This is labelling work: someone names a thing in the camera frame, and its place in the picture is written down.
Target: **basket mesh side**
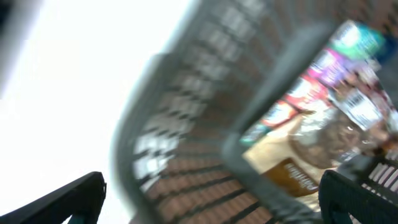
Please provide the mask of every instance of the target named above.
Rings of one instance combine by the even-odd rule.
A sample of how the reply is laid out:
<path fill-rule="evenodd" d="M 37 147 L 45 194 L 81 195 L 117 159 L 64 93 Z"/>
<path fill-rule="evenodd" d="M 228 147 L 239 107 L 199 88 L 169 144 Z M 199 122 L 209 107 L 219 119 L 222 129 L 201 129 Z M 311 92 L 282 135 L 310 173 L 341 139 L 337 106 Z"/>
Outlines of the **basket mesh side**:
<path fill-rule="evenodd" d="M 265 223 L 272 215 L 220 157 L 234 119 L 260 82 L 270 78 L 298 27 L 318 19 L 350 18 L 398 34 L 398 7 L 392 0 L 207 5 L 210 10 L 195 38 L 179 52 L 178 70 L 168 74 L 162 99 L 154 102 L 157 107 L 140 136 L 132 137 L 133 174 L 166 223 Z"/>

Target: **plastic bag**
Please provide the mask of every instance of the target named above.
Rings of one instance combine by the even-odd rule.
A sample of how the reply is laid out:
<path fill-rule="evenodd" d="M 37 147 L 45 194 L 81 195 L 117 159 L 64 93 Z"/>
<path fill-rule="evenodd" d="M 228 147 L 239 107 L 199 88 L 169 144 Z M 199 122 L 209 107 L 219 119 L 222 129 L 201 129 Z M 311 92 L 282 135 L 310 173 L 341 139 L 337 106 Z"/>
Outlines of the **plastic bag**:
<path fill-rule="evenodd" d="M 289 143 L 307 163 L 328 169 L 362 152 L 371 154 L 387 140 L 380 128 L 375 124 L 363 131 L 344 112 L 330 108 L 304 117 L 289 133 Z"/>

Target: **white background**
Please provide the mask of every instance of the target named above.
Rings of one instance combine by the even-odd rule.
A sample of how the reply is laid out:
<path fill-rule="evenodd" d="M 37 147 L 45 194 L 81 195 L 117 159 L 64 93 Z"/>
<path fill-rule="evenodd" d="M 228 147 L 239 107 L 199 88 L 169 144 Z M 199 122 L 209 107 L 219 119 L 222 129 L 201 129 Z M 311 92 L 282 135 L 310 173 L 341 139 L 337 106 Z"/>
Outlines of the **white background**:
<path fill-rule="evenodd" d="M 0 101 L 0 215 L 89 173 L 108 193 L 99 223 L 127 223 L 109 171 L 114 130 L 150 58 L 196 0 L 40 3 Z"/>

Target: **colorful package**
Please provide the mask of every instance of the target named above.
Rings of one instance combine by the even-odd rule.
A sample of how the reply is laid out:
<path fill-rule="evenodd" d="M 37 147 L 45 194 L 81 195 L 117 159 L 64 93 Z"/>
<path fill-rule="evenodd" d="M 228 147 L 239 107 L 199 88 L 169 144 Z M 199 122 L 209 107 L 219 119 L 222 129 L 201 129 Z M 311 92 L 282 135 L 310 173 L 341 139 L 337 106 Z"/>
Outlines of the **colorful package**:
<path fill-rule="evenodd" d="M 308 75 L 301 76 L 286 93 L 285 101 L 300 110 L 313 110 L 318 100 L 327 102 L 328 88 Z"/>
<path fill-rule="evenodd" d="M 308 69 L 308 74 L 328 86 L 334 86 L 347 72 L 346 59 L 332 49 L 323 50 Z"/>
<path fill-rule="evenodd" d="M 385 42 L 380 32 L 354 21 L 347 21 L 335 32 L 330 45 L 340 54 L 356 60 L 375 56 Z"/>

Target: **shopping basket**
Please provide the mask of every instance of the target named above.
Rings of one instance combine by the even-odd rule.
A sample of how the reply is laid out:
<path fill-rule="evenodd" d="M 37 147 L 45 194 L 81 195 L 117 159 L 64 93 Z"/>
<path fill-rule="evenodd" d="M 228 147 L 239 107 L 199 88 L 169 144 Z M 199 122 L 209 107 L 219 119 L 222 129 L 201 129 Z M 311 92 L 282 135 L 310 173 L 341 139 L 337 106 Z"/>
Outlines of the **shopping basket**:
<path fill-rule="evenodd" d="M 260 177 L 242 133 L 347 19 L 398 34 L 393 0 L 203 0 L 122 120 L 116 172 L 142 223 L 316 223 Z"/>

